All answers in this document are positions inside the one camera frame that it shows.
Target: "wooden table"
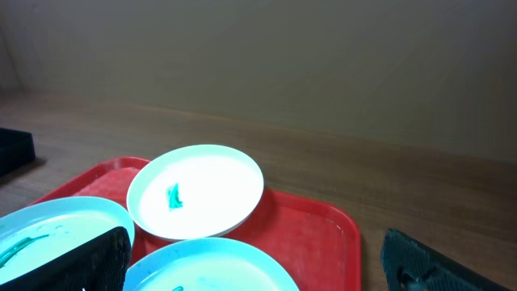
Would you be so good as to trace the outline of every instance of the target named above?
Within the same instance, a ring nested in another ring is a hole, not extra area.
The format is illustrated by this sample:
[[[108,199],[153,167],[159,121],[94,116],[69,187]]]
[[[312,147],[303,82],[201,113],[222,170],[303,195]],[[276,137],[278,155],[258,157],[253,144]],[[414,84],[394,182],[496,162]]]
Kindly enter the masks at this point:
[[[38,160],[0,178],[0,216],[95,164],[216,143],[248,153],[267,187],[323,200],[362,233],[363,289],[386,290],[380,247],[399,229],[517,289],[517,167],[397,145],[133,104],[0,97],[0,127],[33,133]]]

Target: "red plastic tray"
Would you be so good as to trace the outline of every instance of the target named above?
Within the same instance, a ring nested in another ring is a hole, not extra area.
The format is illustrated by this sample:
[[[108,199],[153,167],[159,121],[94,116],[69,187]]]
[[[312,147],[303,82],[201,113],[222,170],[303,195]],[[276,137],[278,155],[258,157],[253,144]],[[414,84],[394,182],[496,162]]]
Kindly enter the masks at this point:
[[[108,160],[33,204],[67,196],[99,196],[126,207],[129,184],[148,162],[129,157]],[[132,264],[170,244],[136,228]],[[265,189],[255,211],[225,237],[265,251],[300,290],[360,290],[359,228],[332,205]]]

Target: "plate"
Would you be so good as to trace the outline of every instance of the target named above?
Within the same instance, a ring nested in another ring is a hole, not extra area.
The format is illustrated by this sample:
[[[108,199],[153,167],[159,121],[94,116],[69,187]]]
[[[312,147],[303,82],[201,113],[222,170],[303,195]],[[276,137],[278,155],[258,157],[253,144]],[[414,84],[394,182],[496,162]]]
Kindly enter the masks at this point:
[[[222,145],[192,145],[145,166],[127,195],[132,219],[170,241],[221,236],[243,223],[260,201],[257,163]]]
[[[228,238],[177,242],[147,255],[126,274],[124,291],[296,291],[269,255]]]
[[[98,197],[69,197],[20,209],[0,218],[0,284],[15,279],[83,243],[123,226],[131,244],[135,226],[116,202]],[[19,246],[21,250],[12,251]]]

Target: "gray wall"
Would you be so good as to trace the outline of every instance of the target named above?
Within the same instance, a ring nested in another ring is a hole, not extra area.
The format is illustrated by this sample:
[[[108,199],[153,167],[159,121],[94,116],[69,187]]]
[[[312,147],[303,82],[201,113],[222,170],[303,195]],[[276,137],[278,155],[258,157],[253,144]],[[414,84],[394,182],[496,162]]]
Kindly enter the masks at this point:
[[[0,95],[19,93],[21,90],[9,48],[0,27]]]
[[[517,162],[515,0],[3,0],[23,85]]]

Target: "black box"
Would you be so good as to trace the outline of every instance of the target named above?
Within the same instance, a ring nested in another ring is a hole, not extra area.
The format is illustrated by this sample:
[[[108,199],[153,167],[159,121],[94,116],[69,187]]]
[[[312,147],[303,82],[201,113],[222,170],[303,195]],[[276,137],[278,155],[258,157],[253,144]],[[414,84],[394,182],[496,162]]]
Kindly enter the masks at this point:
[[[0,129],[0,175],[36,159],[30,133]]]

